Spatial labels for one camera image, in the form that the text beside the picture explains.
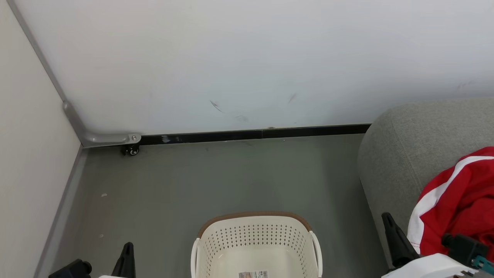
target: red fabric with white stripe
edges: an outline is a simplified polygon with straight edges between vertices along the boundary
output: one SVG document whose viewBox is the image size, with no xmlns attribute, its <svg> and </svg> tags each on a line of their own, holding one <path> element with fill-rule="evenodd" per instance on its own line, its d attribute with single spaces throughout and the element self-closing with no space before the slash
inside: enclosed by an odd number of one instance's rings
<svg viewBox="0 0 494 278">
<path fill-rule="evenodd" d="M 445 233 L 460 233 L 489 246 L 494 261 L 494 147 L 480 149 L 437 177 L 423 190 L 408 227 L 421 255 L 447 254 Z"/>
</svg>

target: white plastic basket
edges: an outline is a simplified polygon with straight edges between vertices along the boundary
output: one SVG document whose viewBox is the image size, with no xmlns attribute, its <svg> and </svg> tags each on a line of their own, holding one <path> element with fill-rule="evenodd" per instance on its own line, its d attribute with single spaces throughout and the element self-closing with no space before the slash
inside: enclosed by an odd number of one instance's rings
<svg viewBox="0 0 494 278">
<path fill-rule="evenodd" d="M 321 247 L 311 230 L 303 218 L 285 212 L 214 218 L 192 247 L 191 277 L 320 278 Z"/>
</svg>

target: gray fabric upholstery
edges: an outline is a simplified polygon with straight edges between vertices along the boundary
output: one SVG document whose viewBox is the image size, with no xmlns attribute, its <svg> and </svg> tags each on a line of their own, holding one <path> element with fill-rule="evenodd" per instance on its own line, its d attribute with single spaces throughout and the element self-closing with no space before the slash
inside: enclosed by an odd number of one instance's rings
<svg viewBox="0 0 494 278">
<path fill-rule="evenodd" d="M 490 145 L 494 145 L 494 98 L 408 104 L 391 109 L 371 125 L 360 147 L 358 167 L 388 263 L 381 213 L 391 213 L 406 233 L 425 185 L 462 156 Z"/>
</svg>

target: brown basket rim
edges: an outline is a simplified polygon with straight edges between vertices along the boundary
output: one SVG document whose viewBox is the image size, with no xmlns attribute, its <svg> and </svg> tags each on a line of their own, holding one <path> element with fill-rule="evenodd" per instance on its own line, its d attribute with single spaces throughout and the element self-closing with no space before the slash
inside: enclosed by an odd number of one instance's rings
<svg viewBox="0 0 494 278">
<path fill-rule="evenodd" d="M 240 212 L 240 213 L 234 213 L 234 214 L 227 214 L 223 216 L 218 216 L 213 219 L 208 220 L 202 228 L 199 230 L 199 233 L 197 235 L 198 238 L 201 238 L 203 236 L 204 231 L 211 226 L 212 224 L 222 221 L 222 220 L 228 220 L 228 219 L 233 219 L 233 218 L 242 218 L 242 217 L 251 217 L 251 216 L 285 216 L 285 217 L 291 217 L 299 222 L 301 222 L 304 227 L 307 229 L 308 232 L 312 231 L 312 228 L 310 227 L 309 223 L 307 220 L 303 219 L 301 216 L 291 213 L 291 212 L 283 212 L 283 211 L 248 211 L 248 212 Z"/>
</svg>

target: basket handle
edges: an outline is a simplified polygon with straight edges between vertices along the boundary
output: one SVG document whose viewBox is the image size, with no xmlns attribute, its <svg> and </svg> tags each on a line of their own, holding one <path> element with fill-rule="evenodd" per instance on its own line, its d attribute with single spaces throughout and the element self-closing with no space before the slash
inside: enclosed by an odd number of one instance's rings
<svg viewBox="0 0 494 278">
<path fill-rule="evenodd" d="M 312 242 L 314 243 L 315 249 L 316 249 L 316 255 L 317 255 L 317 270 L 318 272 L 318 277 L 321 278 L 323 276 L 323 254 L 321 252 L 321 246 L 319 245 L 319 241 L 317 240 L 317 236 L 313 231 L 309 231 L 310 235 L 312 236 Z"/>
<path fill-rule="evenodd" d="M 197 258 L 197 246 L 200 238 L 197 238 L 192 245 L 192 254 L 190 254 L 190 277 L 196 278 L 196 258 Z"/>
</svg>

